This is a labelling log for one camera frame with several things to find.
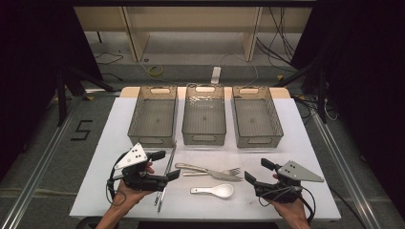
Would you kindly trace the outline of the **black metal stand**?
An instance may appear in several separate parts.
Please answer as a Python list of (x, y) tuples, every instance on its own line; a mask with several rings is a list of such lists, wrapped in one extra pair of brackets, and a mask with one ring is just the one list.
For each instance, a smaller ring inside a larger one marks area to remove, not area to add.
[(304, 94), (315, 93), (317, 95), (316, 102), (316, 112), (324, 123), (327, 123), (326, 117), (326, 72), (323, 70), (322, 65), (318, 61), (312, 61), (302, 70), (293, 74), (292, 76), (284, 79), (277, 84), (275, 87), (285, 87), (286, 85), (305, 77), (304, 82), (301, 86), (301, 90)]
[(78, 68), (63, 68), (56, 76), (59, 109), (59, 119), (57, 124), (58, 127), (60, 127), (64, 123), (68, 115), (68, 108), (66, 104), (66, 90), (69, 90), (73, 96), (84, 97), (86, 94), (83, 85), (80, 83), (81, 80), (89, 81), (90, 83), (107, 92), (115, 91), (112, 86), (104, 83), (101, 79), (97, 79), (94, 76), (85, 73)]

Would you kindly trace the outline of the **person's left hand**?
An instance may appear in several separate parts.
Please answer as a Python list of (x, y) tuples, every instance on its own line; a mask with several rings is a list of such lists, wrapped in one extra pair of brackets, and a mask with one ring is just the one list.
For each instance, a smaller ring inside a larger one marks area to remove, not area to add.
[(119, 209), (132, 209), (144, 197), (150, 194), (152, 194), (152, 191), (133, 190), (121, 181), (113, 198), (112, 206)]

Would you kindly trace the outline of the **beige wooden shelf unit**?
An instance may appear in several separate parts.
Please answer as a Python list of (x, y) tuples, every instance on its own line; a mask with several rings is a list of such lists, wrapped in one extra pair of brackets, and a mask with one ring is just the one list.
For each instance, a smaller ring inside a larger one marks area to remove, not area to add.
[(152, 31), (239, 32), (245, 59), (253, 58), (260, 32), (275, 32), (283, 21), (287, 33), (304, 31), (310, 8), (288, 7), (76, 7), (84, 31), (124, 31), (136, 61)]

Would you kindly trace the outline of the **metal chopstick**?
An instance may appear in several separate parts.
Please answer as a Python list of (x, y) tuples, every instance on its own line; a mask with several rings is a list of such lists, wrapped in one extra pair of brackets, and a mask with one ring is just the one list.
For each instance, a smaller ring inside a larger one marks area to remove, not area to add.
[[(175, 142), (174, 142), (174, 144), (173, 144), (173, 149), (172, 149), (172, 151), (171, 151), (171, 153), (170, 153), (170, 157), (169, 157), (169, 159), (168, 159), (168, 162), (167, 162), (167, 164), (166, 164), (166, 168), (165, 168), (165, 171), (164, 171), (164, 175), (166, 176), (169, 172), (170, 172), (170, 170), (171, 170), (171, 165), (172, 165), (172, 162), (173, 162), (173, 159), (174, 159), (174, 155), (175, 155), (175, 152), (176, 152), (176, 149), (177, 149), (177, 140), (175, 140)], [(155, 202), (154, 202), (154, 205), (157, 205), (158, 206), (158, 212), (160, 211), (160, 207), (161, 207), (161, 203), (162, 203), (162, 199), (163, 199), (163, 191), (164, 191), (164, 188), (163, 188), (163, 190), (162, 191), (158, 191), (157, 192), (157, 195), (156, 195), (156, 198), (155, 198)]]
[[(169, 160), (168, 160), (168, 163), (167, 163), (167, 166), (166, 166), (166, 169), (165, 169), (165, 174), (166, 174), (166, 175), (167, 175), (169, 172), (171, 172), (171, 167), (172, 167), (172, 163), (173, 163), (173, 160), (174, 160), (174, 156), (175, 156), (176, 150), (177, 150), (177, 141), (175, 142), (175, 144), (174, 144), (174, 146), (173, 146), (172, 152), (171, 152), (171, 154), (170, 154), (170, 158), (169, 158)], [(157, 202), (157, 205), (158, 205), (157, 212), (158, 212), (158, 213), (160, 212), (161, 207), (162, 207), (162, 205), (163, 205), (163, 200), (164, 200), (164, 196), (165, 196), (165, 191), (166, 191), (166, 187), (157, 195), (157, 200), (158, 200), (158, 202)]]

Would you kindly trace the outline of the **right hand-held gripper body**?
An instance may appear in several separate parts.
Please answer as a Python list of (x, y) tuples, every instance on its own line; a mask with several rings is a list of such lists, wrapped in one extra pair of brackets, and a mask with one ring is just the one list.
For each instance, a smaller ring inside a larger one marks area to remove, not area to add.
[(280, 203), (293, 203), (301, 195), (304, 187), (302, 181), (324, 182), (325, 180), (293, 160), (280, 165), (275, 172), (278, 181), (275, 184), (264, 183), (261, 187), (254, 187), (257, 197), (274, 200)]

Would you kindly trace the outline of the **grey translucent plastic bin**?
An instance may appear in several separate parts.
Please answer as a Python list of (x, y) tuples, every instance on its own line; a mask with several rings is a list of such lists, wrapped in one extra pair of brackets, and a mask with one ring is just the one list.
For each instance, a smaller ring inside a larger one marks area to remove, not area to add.
[(181, 132), (185, 145), (224, 145), (226, 120), (222, 85), (187, 85)]
[(238, 148), (278, 147), (284, 131), (267, 86), (234, 86), (231, 105)]
[(143, 86), (127, 132), (143, 148), (171, 148), (175, 140), (178, 93), (176, 86)]

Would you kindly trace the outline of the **aluminium floor rail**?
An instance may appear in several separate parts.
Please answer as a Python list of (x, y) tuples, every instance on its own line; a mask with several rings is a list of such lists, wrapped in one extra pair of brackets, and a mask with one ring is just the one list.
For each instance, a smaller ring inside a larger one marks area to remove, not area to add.
[(313, 120), (329, 149), (330, 156), (332, 157), (337, 170), (342, 177), (346, 188), (348, 189), (352, 201), (358, 211), (359, 217), (361, 218), (365, 227), (367, 229), (382, 229), (375, 213), (373, 212), (372, 206), (368, 202), (359, 183), (354, 177), (354, 173), (352, 172), (348, 162), (343, 157), (328, 125), (322, 121), (318, 114), (313, 116)]
[(32, 197), (34, 196), (41, 179), (45, 175), (46, 170), (53, 159), (62, 137), (65, 135), (66, 130), (71, 123), (75, 110), (81, 101), (81, 97), (73, 98), (65, 119), (55, 128), (47, 148), (44, 150), (41, 158), (39, 158), (38, 162), (35, 164), (34, 170), (29, 176), (27, 183), (16, 196), (16, 201), (11, 206), (5, 220), (0, 224), (1, 229), (16, 229), (18, 227), (21, 218), (23, 218), (30, 202), (32, 201)]

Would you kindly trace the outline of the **person's right hand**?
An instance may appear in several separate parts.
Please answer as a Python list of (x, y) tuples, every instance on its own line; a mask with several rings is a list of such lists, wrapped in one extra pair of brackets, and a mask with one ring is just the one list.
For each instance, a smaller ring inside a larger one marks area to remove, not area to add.
[(304, 203), (300, 199), (296, 199), (293, 203), (271, 201), (270, 204), (287, 224), (298, 221), (308, 222), (304, 210)]

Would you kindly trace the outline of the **white table mat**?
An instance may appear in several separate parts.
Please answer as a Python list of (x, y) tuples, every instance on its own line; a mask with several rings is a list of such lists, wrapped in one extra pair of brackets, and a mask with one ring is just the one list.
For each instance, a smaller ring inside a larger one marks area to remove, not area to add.
[[(273, 172), (261, 165), (266, 158), (283, 165), (293, 160), (303, 167), (322, 176), (323, 172), (312, 149), (295, 102), (289, 98), (274, 101), (284, 136), (275, 149), (239, 149), (236, 147), (231, 101), (226, 100), (227, 133), (225, 144), (220, 147), (198, 148), (185, 146), (181, 127), (177, 128), (177, 149), (174, 163), (188, 163), (215, 171), (241, 168), (257, 180), (273, 183)], [(132, 143), (127, 136), (134, 98), (119, 97), (115, 100), (89, 169), (72, 207), (70, 216), (84, 218), (101, 216), (109, 207), (106, 195), (106, 181), (118, 157), (127, 152)], [(211, 187), (220, 182), (211, 176), (185, 177), (167, 185), (162, 208), (157, 209), (154, 194), (145, 197), (130, 211), (132, 219), (146, 220), (218, 220), (218, 221), (272, 221), (279, 218), (271, 207), (263, 207), (255, 196), (253, 186), (246, 181), (234, 182), (234, 193), (222, 199), (204, 194), (192, 194), (193, 187)]]

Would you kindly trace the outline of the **black curtain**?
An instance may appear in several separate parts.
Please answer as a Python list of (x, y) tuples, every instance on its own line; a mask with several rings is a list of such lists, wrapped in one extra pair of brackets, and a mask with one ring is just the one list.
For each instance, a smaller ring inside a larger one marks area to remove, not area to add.
[(308, 65), (336, 25), (329, 97), (405, 219), (405, 0), (315, 0), (292, 65)]
[(57, 0), (0, 0), (0, 180), (75, 68), (100, 70), (72, 6)]

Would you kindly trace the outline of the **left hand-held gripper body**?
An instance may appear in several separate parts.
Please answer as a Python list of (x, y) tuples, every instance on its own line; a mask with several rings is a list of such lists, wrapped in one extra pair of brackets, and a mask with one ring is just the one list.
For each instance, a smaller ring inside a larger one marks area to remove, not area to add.
[(127, 153), (124, 153), (114, 165), (114, 170), (120, 170), (122, 179), (128, 188), (138, 191), (162, 191), (168, 181), (166, 176), (150, 175), (146, 171), (148, 153), (145, 153), (141, 144), (135, 144)]

